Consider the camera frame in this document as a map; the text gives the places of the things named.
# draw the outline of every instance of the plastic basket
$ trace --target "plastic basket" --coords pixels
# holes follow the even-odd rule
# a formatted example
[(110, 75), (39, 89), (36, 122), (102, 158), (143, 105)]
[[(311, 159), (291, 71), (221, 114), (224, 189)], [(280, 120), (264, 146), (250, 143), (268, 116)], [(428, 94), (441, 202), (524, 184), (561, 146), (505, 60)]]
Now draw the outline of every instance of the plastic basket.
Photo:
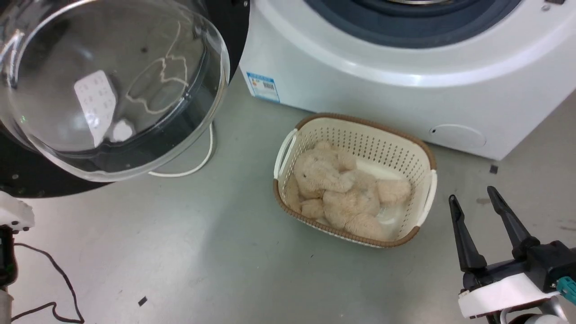
[[(286, 182), (294, 171), (294, 163), (302, 152), (319, 141), (328, 141), (352, 153), (357, 157), (358, 168), (377, 178), (410, 181), (410, 199), (404, 204), (383, 208), (377, 216), (386, 228), (387, 240), (352, 235), (287, 206)], [(336, 114), (317, 114), (302, 120), (282, 143), (274, 165), (274, 193), (288, 214), (330, 235), (372, 247), (395, 247), (410, 241), (426, 220), (437, 182), (436, 161), (424, 142), (368, 120)]]

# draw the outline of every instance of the power cord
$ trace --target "power cord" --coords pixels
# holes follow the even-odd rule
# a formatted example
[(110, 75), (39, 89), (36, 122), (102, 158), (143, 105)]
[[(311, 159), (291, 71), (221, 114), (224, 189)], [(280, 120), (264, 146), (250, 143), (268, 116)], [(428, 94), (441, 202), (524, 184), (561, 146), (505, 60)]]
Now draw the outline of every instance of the power cord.
[(52, 263), (52, 266), (54, 267), (54, 269), (56, 269), (56, 271), (58, 271), (58, 273), (60, 275), (62, 275), (62, 277), (64, 278), (64, 281), (66, 282), (66, 285), (68, 286), (68, 289), (70, 290), (70, 293), (72, 293), (72, 298), (74, 299), (74, 308), (76, 309), (76, 314), (78, 315), (79, 319), (70, 319), (70, 318), (65, 318), (65, 317), (58, 315), (58, 313), (56, 313), (56, 306), (57, 306), (56, 302), (49, 302), (49, 303), (42, 305), (40, 307), (36, 307), (33, 310), (29, 310), (29, 311), (23, 312), (22, 314), (18, 314), (16, 316), (14, 316), (10, 321), (14, 322), (15, 320), (22, 318), (26, 315), (30, 315), (30, 314), (36, 313), (38, 311), (41, 311), (45, 308), (52, 307), (52, 315), (54, 316), (55, 319), (57, 319), (63, 323), (84, 324), (84, 317), (82, 317), (82, 314), (80, 314), (80, 310), (78, 309), (78, 300), (76, 299), (76, 293), (74, 292), (74, 288), (72, 287), (72, 283), (68, 279), (68, 276), (66, 275), (64, 270), (62, 270), (62, 268), (60, 268), (60, 266), (56, 263), (56, 261), (54, 261), (54, 258), (52, 257), (52, 255), (50, 255), (48, 252), (40, 250), (39, 248), (31, 247), (30, 245), (27, 245), (24, 243), (15, 243), (14, 246), (23, 246), (23, 247), (28, 248), (32, 251), (43, 254), (45, 257), (48, 258), (48, 260), (50, 260), (50, 263)]
[(159, 176), (161, 178), (180, 178), (182, 176), (191, 175), (191, 174), (195, 173), (196, 171), (200, 170), (202, 167), (204, 167), (204, 165), (206, 165), (206, 163), (208, 163), (208, 161), (210, 161), (210, 158), (212, 157), (212, 151), (213, 150), (214, 150), (214, 123), (210, 123), (210, 149), (208, 150), (208, 154), (206, 155), (204, 160), (197, 167), (195, 167), (192, 170), (182, 172), (179, 174), (161, 174), (158, 172), (148, 172), (148, 174), (153, 175), (153, 176)]

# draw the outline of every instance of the washing machine door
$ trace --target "washing machine door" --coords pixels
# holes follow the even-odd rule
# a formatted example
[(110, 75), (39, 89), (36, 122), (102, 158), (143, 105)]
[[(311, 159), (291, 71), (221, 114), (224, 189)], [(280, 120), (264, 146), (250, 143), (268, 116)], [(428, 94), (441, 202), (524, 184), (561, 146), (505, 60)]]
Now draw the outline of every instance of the washing machine door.
[(74, 194), (178, 155), (215, 115), (244, 50), (249, 7), (245, 0), (0, 7), (0, 190)]

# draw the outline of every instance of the basket handle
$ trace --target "basket handle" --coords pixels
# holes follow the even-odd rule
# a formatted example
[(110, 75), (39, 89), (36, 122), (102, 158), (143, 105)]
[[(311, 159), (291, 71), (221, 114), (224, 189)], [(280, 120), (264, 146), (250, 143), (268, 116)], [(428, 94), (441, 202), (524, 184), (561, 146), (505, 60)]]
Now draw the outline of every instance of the basket handle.
[(278, 180), (278, 176), (280, 175), (281, 170), (284, 170), (286, 166), (286, 157), (290, 155), (292, 148), (294, 147), (294, 142), (296, 141), (296, 133), (298, 129), (293, 129), (284, 141), (282, 142), (282, 146), (280, 146), (280, 150), (278, 151), (278, 156), (276, 157), (276, 163), (274, 164), (274, 179)]
[(436, 188), (438, 187), (438, 175), (436, 174), (436, 170), (430, 171), (430, 188), (428, 189), (428, 197), (426, 197), (426, 203), (424, 204), (424, 211), (418, 219), (417, 226), (422, 226), (426, 217), (428, 217), (428, 213), (432, 208), (432, 203), (434, 202), (434, 197), (436, 196)]

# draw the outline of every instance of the washing machine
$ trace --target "washing machine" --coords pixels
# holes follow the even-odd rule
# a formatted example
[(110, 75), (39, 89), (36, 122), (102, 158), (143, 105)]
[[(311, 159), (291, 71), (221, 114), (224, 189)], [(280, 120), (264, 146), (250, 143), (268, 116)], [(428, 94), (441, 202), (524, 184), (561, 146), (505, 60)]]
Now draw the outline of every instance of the washing machine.
[(576, 88), (576, 1), (253, 0), (254, 97), (503, 159)]

